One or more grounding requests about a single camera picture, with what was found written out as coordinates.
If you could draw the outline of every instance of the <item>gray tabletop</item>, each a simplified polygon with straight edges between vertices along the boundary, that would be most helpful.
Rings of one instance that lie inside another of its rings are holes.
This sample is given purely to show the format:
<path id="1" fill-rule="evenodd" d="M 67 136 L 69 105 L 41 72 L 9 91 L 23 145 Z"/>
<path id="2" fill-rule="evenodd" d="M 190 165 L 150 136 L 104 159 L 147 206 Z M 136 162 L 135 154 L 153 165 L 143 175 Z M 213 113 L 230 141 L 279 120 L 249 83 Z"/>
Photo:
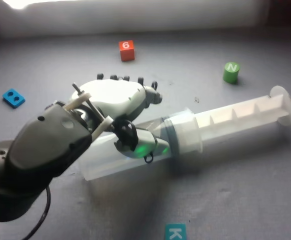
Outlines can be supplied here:
<path id="1" fill-rule="evenodd" d="M 134 40 L 135 61 L 121 62 L 124 40 Z M 241 65 L 238 85 L 222 80 L 230 61 Z M 137 123 L 261 97 L 275 85 L 291 95 L 291 28 L 2 41 L 0 141 L 13 139 L 54 100 L 69 99 L 72 82 L 81 85 L 97 73 L 158 82 L 163 102 Z M 2 101 L 10 88 L 26 99 L 17 109 Z M 167 223 L 185 223 L 189 240 L 291 240 L 291 126 L 270 124 L 207 146 L 200 157 L 90 182 L 74 163 L 50 187 L 51 209 L 33 240 L 162 240 Z M 44 192 L 23 217 L 0 223 L 0 240 L 27 235 L 45 204 Z"/>

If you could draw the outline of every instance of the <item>teal block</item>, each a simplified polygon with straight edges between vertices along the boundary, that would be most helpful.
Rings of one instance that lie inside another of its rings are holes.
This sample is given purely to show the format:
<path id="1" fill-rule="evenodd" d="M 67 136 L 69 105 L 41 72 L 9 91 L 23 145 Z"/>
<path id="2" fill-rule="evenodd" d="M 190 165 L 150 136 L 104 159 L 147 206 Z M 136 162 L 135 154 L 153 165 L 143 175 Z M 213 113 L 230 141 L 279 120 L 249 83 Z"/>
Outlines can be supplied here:
<path id="1" fill-rule="evenodd" d="M 187 229 L 184 223 L 165 225 L 165 240 L 187 240 Z"/>

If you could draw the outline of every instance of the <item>blue domino block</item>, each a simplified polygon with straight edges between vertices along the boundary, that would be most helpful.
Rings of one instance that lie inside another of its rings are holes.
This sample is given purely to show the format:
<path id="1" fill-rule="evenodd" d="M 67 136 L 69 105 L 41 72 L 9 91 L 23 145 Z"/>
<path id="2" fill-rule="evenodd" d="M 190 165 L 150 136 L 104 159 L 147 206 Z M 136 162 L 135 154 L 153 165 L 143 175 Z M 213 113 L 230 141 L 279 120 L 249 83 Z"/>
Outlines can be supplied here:
<path id="1" fill-rule="evenodd" d="M 23 104 L 26 99 L 20 95 L 16 90 L 11 88 L 9 91 L 7 91 L 5 94 L 2 95 L 4 101 L 9 104 L 11 107 L 16 109 L 21 104 Z"/>
<path id="2" fill-rule="evenodd" d="M 183 223 L 166 224 L 165 240 L 187 240 L 186 225 Z"/>

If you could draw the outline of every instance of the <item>red block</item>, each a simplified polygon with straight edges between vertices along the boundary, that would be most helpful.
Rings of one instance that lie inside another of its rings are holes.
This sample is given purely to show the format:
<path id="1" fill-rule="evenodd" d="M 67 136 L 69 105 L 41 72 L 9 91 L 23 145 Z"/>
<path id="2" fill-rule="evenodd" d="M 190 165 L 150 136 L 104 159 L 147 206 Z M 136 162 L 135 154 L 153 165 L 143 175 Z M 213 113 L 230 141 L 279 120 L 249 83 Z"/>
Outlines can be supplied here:
<path id="1" fill-rule="evenodd" d="M 120 41 L 119 49 L 121 55 L 121 61 L 131 61 L 135 59 L 135 47 L 132 40 L 129 41 Z"/>

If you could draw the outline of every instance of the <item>robotic hand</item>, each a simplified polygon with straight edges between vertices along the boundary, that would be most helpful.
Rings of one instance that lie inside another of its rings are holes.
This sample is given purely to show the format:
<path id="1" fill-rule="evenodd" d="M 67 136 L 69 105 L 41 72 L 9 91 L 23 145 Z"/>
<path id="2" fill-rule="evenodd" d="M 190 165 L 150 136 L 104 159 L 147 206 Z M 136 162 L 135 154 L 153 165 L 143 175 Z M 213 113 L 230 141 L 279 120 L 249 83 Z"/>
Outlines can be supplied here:
<path id="1" fill-rule="evenodd" d="M 150 104 L 159 104 L 158 84 L 143 85 L 117 76 L 88 82 L 69 103 L 57 101 L 30 120 L 15 140 L 0 142 L 0 222 L 25 214 L 52 178 L 61 175 L 104 131 L 114 132 L 117 149 L 131 154 L 140 142 L 168 144 L 132 121 Z"/>

